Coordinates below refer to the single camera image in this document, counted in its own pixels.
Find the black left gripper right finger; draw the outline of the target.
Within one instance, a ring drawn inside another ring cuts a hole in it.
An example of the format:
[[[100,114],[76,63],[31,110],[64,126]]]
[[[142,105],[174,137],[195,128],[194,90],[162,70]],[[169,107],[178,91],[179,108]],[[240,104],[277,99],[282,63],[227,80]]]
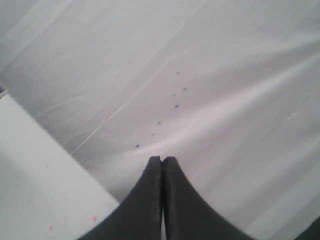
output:
[[[162,162],[163,211],[168,240],[251,240],[198,194],[175,157]]]

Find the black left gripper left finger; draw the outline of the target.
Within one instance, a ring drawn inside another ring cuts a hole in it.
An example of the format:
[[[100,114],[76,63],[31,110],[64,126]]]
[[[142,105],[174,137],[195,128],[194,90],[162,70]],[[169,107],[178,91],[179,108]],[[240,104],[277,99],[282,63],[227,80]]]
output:
[[[128,196],[82,240],[160,240],[162,227],[162,161],[149,158]]]

